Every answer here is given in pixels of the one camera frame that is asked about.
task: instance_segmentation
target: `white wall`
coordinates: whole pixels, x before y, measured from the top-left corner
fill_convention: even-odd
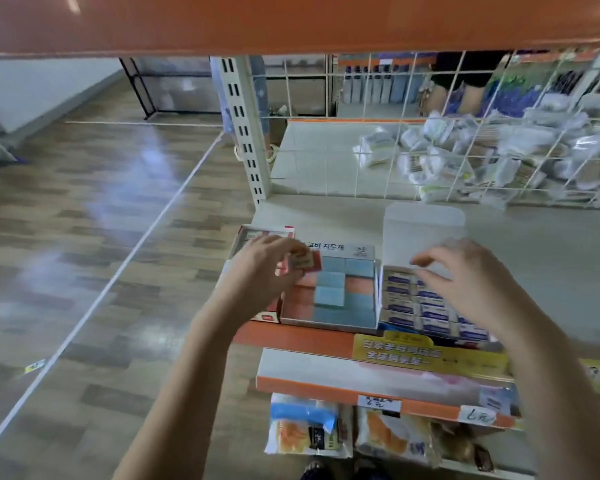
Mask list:
[[[0,60],[0,124],[11,133],[121,70],[117,59]]]

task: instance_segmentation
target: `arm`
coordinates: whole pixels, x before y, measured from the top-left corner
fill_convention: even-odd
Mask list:
[[[433,261],[453,279],[419,269],[423,281],[507,349],[540,477],[600,480],[600,401],[567,336],[477,243],[451,241],[416,255],[412,263]]]
[[[306,246],[268,235],[248,243],[193,318],[182,350],[113,480],[202,478],[226,355],[240,326],[302,277],[276,265]]]

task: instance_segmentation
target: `open box lid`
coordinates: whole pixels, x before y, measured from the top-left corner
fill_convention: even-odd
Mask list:
[[[393,202],[384,211],[382,262],[384,266],[412,267],[411,258],[446,239],[466,235],[464,212],[445,205]],[[439,263],[429,269],[450,277]]]

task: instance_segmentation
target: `white floor line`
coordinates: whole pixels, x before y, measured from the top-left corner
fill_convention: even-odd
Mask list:
[[[86,313],[82,316],[82,318],[76,324],[76,326],[73,328],[71,333],[67,336],[66,339],[64,339],[64,342],[62,343],[62,345],[60,345],[60,348],[58,348],[56,353],[51,356],[51,358],[48,360],[48,362],[45,364],[45,366],[40,370],[37,377],[33,380],[33,382],[30,384],[30,386],[27,387],[27,390],[24,392],[22,397],[19,398],[18,402],[14,405],[14,407],[12,407],[11,411],[9,411],[9,414],[7,414],[7,417],[2,421],[2,423],[0,423],[0,435],[4,432],[5,429],[7,429],[7,426],[13,420],[13,418],[16,416],[18,411],[20,411],[20,409],[22,408],[24,403],[27,401],[29,396],[32,395],[33,391],[35,391],[35,389],[40,385],[40,382],[42,382],[42,379],[45,378],[45,376],[48,374],[49,370],[51,370],[51,367],[54,366],[54,364],[56,363],[56,361],[58,360],[60,355],[62,355],[62,352],[64,352],[65,348],[67,348],[69,346],[69,344],[75,338],[75,336],[78,334],[78,332],[80,332],[80,330],[82,329],[84,324],[87,322],[87,320],[91,317],[91,315],[93,314],[95,309],[98,307],[100,302],[104,299],[104,297],[107,295],[109,290],[111,290],[111,287],[113,286],[113,284],[116,281],[118,281],[118,278],[120,277],[122,272],[125,270],[127,265],[131,262],[131,259],[133,259],[133,257],[136,255],[136,252],[138,252],[140,247],[146,241],[147,237],[149,237],[149,234],[151,234],[153,232],[153,229],[155,229],[155,227],[158,225],[158,222],[160,222],[161,218],[163,218],[164,215],[169,211],[169,209],[171,208],[173,203],[177,200],[177,198],[180,196],[182,191],[189,184],[189,182],[191,181],[193,176],[198,172],[200,165],[202,165],[202,163],[204,163],[204,161],[207,159],[207,157],[209,156],[209,153],[211,153],[211,151],[214,149],[215,145],[218,144],[218,142],[222,138],[222,135],[223,135],[223,132],[220,132],[220,134],[216,137],[214,142],[211,143],[211,146],[209,146],[209,149],[202,156],[202,158],[200,159],[198,164],[195,166],[195,168],[191,171],[191,173],[189,174],[187,179],[183,182],[183,184],[176,191],[176,193],[173,195],[173,197],[171,197],[171,200],[167,203],[167,205],[164,207],[164,209],[162,209],[162,211],[160,212],[160,215],[158,215],[158,217],[155,218],[153,223],[149,226],[149,229],[147,229],[147,231],[143,234],[143,236],[137,242],[136,246],[129,253],[129,256],[127,256],[127,258],[122,262],[122,264],[120,265],[120,267],[118,268],[116,273],[109,280],[107,285],[100,292],[100,294],[95,299],[93,304],[89,307],[89,309],[86,311]]]
[[[151,121],[65,121],[67,125],[129,125],[129,126],[192,126],[200,128],[222,128],[222,123],[152,123]]]

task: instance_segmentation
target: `hand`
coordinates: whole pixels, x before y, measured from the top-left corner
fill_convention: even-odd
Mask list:
[[[233,257],[209,302],[220,307],[237,330],[302,278],[301,269],[276,276],[276,266],[289,253],[306,251],[304,243],[290,237],[269,234],[252,239]]]
[[[453,275],[448,280],[428,269],[416,272],[467,319],[499,338],[544,313],[490,250],[469,239],[448,241],[416,254],[411,263],[437,261]]]

